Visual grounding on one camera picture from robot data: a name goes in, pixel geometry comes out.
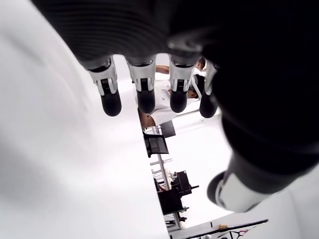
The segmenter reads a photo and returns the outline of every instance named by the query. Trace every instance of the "white table surface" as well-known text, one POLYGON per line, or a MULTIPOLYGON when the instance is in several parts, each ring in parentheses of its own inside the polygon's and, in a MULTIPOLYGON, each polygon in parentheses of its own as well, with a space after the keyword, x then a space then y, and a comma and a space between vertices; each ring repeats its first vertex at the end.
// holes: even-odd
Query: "white table surface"
POLYGON ((168 238, 124 58, 111 118, 29 1, 0 1, 0 34, 0 238, 168 238))

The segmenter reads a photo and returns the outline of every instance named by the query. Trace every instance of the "black monitor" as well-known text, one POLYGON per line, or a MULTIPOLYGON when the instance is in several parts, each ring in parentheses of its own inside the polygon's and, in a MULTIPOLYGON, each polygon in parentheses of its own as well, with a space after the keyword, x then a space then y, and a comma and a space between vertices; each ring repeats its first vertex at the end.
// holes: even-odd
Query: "black monitor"
POLYGON ((165 123, 160 124, 161 133, 165 138, 172 137, 176 135, 175 128, 173 125, 173 121, 167 121, 165 123))
POLYGON ((168 148, 163 135, 146 134, 143 132, 143 136, 149 157, 152 154, 168 154, 168 148))

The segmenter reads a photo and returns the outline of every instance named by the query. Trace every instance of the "robotic hand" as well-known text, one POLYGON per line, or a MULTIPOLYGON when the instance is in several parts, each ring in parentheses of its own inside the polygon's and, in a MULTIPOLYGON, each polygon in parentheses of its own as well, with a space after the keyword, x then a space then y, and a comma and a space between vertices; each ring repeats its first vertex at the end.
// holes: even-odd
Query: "robotic hand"
POLYGON ((217 105, 221 108, 233 149, 228 169, 207 191, 221 207, 250 210, 317 165, 315 3, 204 0, 200 12, 190 0, 33 3, 90 72, 109 116, 121 111, 112 55, 126 57, 145 113, 155 106, 156 54, 171 55, 170 105, 175 112, 186 106, 196 61, 201 55, 209 61, 200 112, 208 118, 217 105))

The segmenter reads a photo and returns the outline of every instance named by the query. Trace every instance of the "black fingertip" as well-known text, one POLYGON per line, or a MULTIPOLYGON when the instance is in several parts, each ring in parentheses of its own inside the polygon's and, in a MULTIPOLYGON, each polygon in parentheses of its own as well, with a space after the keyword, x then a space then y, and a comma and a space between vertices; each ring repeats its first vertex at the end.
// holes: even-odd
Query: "black fingertip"
POLYGON ((122 103, 121 103, 121 98, 120 98, 120 94, 118 90, 116 91, 115 94, 109 93, 109 94, 105 94, 101 96, 101 100, 102 100, 103 110, 108 116, 114 117, 121 112, 122 103))
POLYGON ((155 108, 154 89, 152 91, 137 91, 139 109, 145 113, 151 113, 155 108))
POLYGON ((204 118, 211 118, 217 111, 217 103, 213 95, 208 96, 204 91, 200 100, 199 112, 204 118))
POLYGON ((170 95, 170 108, 175 113, 182 112, 187 106, 187 92, 172 91, 170 95))

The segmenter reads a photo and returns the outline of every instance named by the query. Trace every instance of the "black chair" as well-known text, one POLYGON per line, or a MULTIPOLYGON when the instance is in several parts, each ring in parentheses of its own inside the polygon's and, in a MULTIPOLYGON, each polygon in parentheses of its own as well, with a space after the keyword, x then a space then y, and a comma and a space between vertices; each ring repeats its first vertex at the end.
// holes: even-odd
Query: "black chair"
POLYGON ((158 196, 163 215, 185 211, 177 189, 160 192, 158 196))
POLYGON ((179 192, 180 197, 186 196, 192 193, 192 189, 199 186, 192 187, 189 183, 186 171, 178 172, 177 178, 171 182, 171 188, 176 189, 179 192))
POLYGON ((169 154, 163 135, 146 134, 143 132, 143 136, 149 158, 152 154, 169 154))

